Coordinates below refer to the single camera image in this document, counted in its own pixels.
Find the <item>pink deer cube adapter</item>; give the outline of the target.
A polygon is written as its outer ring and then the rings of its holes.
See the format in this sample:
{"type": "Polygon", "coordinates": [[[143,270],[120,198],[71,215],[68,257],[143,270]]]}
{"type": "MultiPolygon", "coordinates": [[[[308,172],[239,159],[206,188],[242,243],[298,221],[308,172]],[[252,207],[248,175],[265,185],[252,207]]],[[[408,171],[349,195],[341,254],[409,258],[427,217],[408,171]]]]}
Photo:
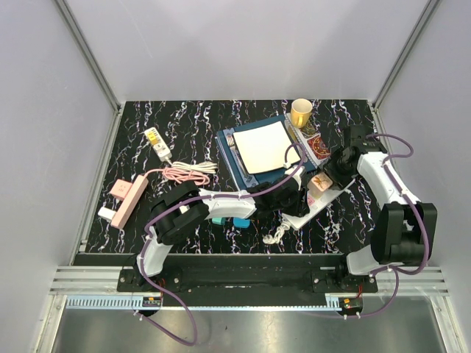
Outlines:
{"type": "Polygon", "coordinates": [[[308,183],[308,189],[313,194],[322,194],[333,185],[333,180],[324,172],[313,176],[308,183]]]}

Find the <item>white multicolour power strip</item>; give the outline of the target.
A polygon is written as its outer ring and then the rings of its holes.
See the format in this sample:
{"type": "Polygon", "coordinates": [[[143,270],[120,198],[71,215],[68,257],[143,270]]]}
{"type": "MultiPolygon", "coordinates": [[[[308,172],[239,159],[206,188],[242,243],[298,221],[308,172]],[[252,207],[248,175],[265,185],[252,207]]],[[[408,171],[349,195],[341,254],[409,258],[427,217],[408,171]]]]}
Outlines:
{"type": "Polygon", "coordinates": [[[303,217],[296,217],[292,215],[282,214],[283,223],[294,230],[301,229],[307,224],[314,216],[325,209],[330,203],[336,200],[343,192],[353,185],[355,179],[352,180],[345,188],[339,189],[338,187],[331,186],[325,190],[321,190],[314,182],[308,183],[308,190],[306,193],[306,201],[308,204],[308,213],[303,217]]]}

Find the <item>light blue plug adapter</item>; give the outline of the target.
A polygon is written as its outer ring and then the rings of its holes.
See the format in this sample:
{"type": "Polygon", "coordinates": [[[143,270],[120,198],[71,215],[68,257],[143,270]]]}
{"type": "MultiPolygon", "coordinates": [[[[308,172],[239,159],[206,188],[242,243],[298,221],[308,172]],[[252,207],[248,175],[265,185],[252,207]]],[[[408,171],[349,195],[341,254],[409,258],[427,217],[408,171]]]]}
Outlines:
{"type": "Polygon", "coordinates": [[[247,229],[250,227],[251,221],[245,218],[233,218],[233,225],[239,229],[247,229]]]}

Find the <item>teal small plug adapter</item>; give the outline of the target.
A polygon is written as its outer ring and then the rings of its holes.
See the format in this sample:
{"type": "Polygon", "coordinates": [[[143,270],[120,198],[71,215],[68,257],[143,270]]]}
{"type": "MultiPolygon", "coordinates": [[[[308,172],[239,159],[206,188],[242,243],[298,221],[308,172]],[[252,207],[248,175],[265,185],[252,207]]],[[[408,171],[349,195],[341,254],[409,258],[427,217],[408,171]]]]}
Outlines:
{"type": "Polygon", "coordinates": [[[227,218],[212,218],[211,219],[213,224],[219,225],[219,226],[224,226],[227,223],[227,218]]]}

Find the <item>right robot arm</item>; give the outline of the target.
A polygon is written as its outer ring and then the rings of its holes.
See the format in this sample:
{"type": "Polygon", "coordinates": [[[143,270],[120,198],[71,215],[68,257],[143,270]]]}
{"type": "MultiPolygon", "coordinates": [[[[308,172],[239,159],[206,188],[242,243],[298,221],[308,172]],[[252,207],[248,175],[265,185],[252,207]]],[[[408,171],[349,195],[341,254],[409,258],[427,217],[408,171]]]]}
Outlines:
{"type": "Polygon", "coordinates": [[[347,127],[342,145],[320,167],[335,190],[362,177],[381,208],[369,245],[347,254],[346,266],[334,273],[336,287],[346,292],[359,285],[361,276],[387,270],[416,275],[432,253],[438,211],[407,188],[391,163],[396,156],[388,154],[379,137],[361,125],[347,127]]]}

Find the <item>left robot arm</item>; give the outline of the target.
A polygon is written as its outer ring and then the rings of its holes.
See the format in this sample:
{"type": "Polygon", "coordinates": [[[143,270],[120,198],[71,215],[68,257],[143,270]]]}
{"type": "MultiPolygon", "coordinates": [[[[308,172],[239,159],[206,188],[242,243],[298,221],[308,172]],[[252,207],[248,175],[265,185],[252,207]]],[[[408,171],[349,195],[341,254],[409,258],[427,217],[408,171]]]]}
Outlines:
{"type": "Polygon", "coordinates": [[[146,240],[137,256],[133,282],[144,291],[159,281],[164,261],[173,245],[187,239],[204,221],[212,218],[263,219],[272,213],[308,214],[306,181],[301,176],[284,176],[247,190],[216,192],[184,182],[160,198],[144,227],[146,240]]]}

